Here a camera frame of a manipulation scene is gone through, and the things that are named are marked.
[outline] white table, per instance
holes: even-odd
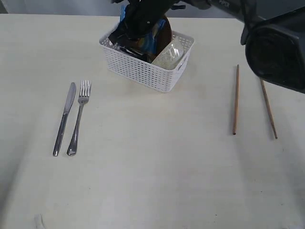
[[[1,168],[21,158],[3,229],[280,229],[304,223],[305,95],[258,78],[234,19],[171,19],[196,39],[162,94],[107,70],[99,38],[114,17],[0,15]],[[235,66],[240,113],[232,136]],[[75,157],[52,156],[71,82],[92,81]]]

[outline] knife handle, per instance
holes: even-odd
[[[59,150],[61,149],[61,142],[62,142],[63,133],[65,132],[67,119],[68,119],[68,113],[63,113],[61,118],[61,125],[58,130],[58,134],[53,150],[53,156],[58,156]]]

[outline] wooden chopstick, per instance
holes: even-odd
[[[264,94],[264,98],[265,98],[265,103],[266,103],[266,107],[267,107],[270,123],[271,123],[272,129],[273,129],[274,136],[277,139],[277,133],[276,133],[276,130],[275,130],[275,122],[273,120],[273,116],[272,116],[272,112],[271,112],[271,108],[270,108],[270,104],[269,104],[269,100],[268,100],[265,84],[264,84],[264,81],[262,79],[260,79],[260,81],[261,81],[261,85],[262,85],[262,90],[263,90],[263,94]]]
[[[237,68],[236,68],[236,92],[235,92],[235,111],[234,111],[233,135],[236,135],[236,128],[237,128],[238,98],[239,98],[239,65],[237,65]]]

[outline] white basket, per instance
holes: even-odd
[[[159,92],[166,93],[172,90],[186,68],[194,38],[175,31],[172,32],[173,38],[179,37],[185,54],[175,69],[166,70],[114,49],[108,39],[111,32],[100,39],[110,71]]]

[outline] knife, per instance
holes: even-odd
[[[65,108],[63,110],[63,114],[62,114],[62,118],[61,118],[61,125],[58,130],[58,134],[57,134],[57,138],[56,138],[56,142],[55,142],[55,146],[54,146],[54,150],[53,150],[53,156],[58,156],[59,150],[61,149],[62,137],[63,137],[63,133],[65,131],[68,114],[70,112],[70,109],[71,109],[73,101],[74,101],[75,93],[76,93],[76,85],[75,85],[75,83],[71,83],[70,89],[68,92],[68,96],[67,96],[67,100],[66,100],[66,104],[65,104]]]

